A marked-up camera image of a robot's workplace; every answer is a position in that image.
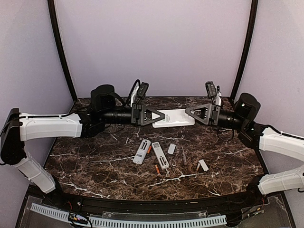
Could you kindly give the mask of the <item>orange battery of QR remote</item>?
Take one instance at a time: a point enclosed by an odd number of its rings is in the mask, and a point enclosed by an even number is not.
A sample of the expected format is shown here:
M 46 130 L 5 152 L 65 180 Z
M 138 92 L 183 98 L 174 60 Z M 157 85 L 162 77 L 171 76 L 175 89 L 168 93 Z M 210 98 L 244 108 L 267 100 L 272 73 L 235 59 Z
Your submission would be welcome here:
M 160 171 L 159 171 L 159 168 L 158 168 L 157 164 L 155 165 L 155 168 L 156 168 L 157 174 L 160 175 Z

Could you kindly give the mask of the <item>white remote with QR label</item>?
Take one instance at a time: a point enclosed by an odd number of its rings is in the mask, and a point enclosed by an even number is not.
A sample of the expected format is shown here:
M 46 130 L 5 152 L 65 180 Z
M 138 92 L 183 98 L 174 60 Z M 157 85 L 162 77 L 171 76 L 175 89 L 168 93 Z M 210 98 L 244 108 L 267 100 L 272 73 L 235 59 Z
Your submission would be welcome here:
M 169 168 L 169 162 L 167 160 L 167 158 L 165 157 L 165 154 L 161 148 L 161 145 L 159 142 L 153 142 L 152 143 L 152 148 L 153 148 L 153 151 L 157 157 L 157 160 L 160 164 L 160 167 L 162 170 L 165 170 L 165 169 L 168 169 Z

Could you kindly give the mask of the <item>white battery cover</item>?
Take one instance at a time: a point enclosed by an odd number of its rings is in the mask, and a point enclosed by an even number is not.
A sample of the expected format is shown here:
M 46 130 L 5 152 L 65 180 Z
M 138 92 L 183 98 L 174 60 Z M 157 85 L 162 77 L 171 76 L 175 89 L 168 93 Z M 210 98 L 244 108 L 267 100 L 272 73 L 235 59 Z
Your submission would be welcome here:
M 176 149 L 176 145 L 173 144 L 173 143 L 171 143 L 171 144 L 169 145 L 169 148 L 168 148 L 168 150 L 167 150 L 167 153 L 168 153 L 168 154 L 174 154 L 175 149 Z
M 202 169 L 204 171 L 208 171 L 209 170 L 209 167 L 207 166 L 207 164 L 206 164 L 206 162 L 205 162 L 204 159 L 199 160 L 199 164 L 201 165 L 201 167 L 202 167 Z

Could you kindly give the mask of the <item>clear handled screwdriver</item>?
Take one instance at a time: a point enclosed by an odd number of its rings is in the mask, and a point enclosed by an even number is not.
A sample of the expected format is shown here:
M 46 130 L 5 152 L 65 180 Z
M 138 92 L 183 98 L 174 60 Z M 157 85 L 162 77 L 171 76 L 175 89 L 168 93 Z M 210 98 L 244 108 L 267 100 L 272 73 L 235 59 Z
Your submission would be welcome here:
M 186 165 L 187 165 L 187 158 L 186 158 L 186 153 L 185 153 L 185 150 L 184 150 L 183 145 L 181 146 L 181 148 L 182 148 L 182 159 L 183 159 L 183 164 L 184 164 L 184 166 L 186 166 Z

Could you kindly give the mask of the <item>white remote with battery compartment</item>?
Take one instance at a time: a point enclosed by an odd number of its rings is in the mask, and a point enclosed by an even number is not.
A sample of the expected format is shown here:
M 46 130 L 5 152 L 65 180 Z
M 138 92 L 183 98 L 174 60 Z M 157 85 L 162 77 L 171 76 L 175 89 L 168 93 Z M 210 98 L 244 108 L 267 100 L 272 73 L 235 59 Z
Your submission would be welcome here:
M 143 160 L 145 156 L 147 155 L 147 152 L 149 150 L 149 147 L 151 145 L 150 140 L 142 140 L 140 143 L 140 146 L 137 149 L 137 152 L 133 158 L 133 163 L 141 165 L 143 163 Z

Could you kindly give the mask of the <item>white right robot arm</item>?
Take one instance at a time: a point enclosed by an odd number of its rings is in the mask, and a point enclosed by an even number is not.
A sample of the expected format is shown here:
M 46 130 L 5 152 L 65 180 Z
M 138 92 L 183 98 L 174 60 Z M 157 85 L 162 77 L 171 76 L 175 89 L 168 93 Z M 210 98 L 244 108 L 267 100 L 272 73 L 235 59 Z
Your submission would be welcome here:
M 197 122 L 213 127 L 236 130 L 240 141 L 248 148 L 261 153 L 269 174 L 253 179 L 256 188 L 242 196 L 247 206 L 253 206 L 262 195 L 304 189 L 304 139 L 275 127 L 254 121 L 259 105 L 242 102 L 233 111 L 218 105 L 203 104 L 186 109 L 186 114 Z

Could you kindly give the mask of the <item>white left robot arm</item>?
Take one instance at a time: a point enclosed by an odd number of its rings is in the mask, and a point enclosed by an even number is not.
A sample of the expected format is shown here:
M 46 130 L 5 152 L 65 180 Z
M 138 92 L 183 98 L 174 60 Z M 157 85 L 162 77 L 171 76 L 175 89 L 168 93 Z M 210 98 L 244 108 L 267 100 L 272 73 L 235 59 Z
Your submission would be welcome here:
M 48 194 L 57 207 L 67 203 L 60 185 L 25 149 L 25 142 L 43 138 L 91 138 L 105 130 L 107 124 L 146 126 L 163 120 L 165 114 L 143 104 L 113 106 L 97 110 L 90 106 L 71 114 L 37 115 L 13 108 L 0 133 L 1 165 L 17 168 L 25 177 Z

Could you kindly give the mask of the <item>white remote with green buttons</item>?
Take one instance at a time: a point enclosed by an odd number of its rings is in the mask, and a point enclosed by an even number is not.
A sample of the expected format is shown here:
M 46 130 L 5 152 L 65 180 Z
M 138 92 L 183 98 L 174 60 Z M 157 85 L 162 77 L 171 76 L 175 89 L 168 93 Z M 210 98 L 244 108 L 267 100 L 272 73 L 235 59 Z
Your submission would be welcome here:
M 186 114 L 185 109 L 166 109 L 158 111 L 165 114 L 165 118 L 153 123 L 153 128 L 191 126 L 195 124 L 195 119 Z

